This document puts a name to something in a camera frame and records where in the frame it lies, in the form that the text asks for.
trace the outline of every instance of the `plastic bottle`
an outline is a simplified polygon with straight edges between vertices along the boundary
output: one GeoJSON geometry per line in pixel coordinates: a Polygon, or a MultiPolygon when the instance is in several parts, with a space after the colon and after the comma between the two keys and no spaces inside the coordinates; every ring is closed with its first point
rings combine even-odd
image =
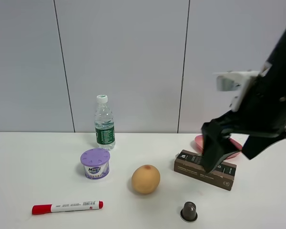
{"type": "Polygon", "coordinates": [[[96,97],[98,106],[94,116],[96,141],[100,148],[113,149],[115,146],[113,114],[104,94],[96,97]]]}

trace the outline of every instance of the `marker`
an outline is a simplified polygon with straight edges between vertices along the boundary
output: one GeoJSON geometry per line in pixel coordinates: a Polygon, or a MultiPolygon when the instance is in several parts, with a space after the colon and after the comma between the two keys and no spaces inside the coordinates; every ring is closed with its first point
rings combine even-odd
{"type": "Polygon", "coordinates": [[[53,212],[63,211],[84,211],[84,210],[96,210],[103,207],[103,201],[88,201],[74,204],[46,204],[46,205],[34,205],[32,208],[32,215],[41,215],[53,212]]]}

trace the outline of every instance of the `gray wall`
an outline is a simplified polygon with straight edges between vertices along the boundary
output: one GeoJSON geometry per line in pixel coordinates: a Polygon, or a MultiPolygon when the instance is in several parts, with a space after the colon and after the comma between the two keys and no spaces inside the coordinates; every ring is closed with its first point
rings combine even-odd
{"type": "Polygon", "coordinates": [[[189,17],[188,7],[0,0],[0,131],[93,131],[98,94],[117,132],[200,131],[236,94],[217,92],[212,73],[259,70],[286,27],[286,0],[191,0],[189,17]]]}

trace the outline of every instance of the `pink plate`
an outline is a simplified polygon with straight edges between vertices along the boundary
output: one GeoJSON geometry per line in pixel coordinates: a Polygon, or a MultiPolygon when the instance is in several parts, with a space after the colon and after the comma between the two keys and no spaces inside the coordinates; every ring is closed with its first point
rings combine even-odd
{"type": "MultiPolygon", "coordinates": [[[[242,150],[243,147],[241,144],[239,144],[237,141],[233,140],[230,138],[230,141],[236,146],[236,148],[238,148],[239,150],[242,150]]],[[[196,138],[195,138],[195,142],[196,142],[196,147],[197,147],[197,150],[199,151],[199,153],[203,153],[203,148],[204,148],[204,139],[203,139],[203,136],[202,135],[198,135],[196,138]]],[[[233,157],[236,157],[237,155],[239,155],[241,152],[238,152],[238,153],[235,153],[229,157],[227,157],[227,159],[231,159],[233,157]]]]}

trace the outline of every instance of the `white bottle cap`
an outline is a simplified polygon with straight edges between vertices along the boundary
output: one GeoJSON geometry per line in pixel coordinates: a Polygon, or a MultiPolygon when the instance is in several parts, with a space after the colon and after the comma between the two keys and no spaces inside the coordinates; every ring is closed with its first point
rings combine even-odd
{"type": "Polygon", "coordinates": [[[96,97],[96,101],[98,104],[105,104],[108,102],[108,97],[105,94],[101,94],[96,97]]]}

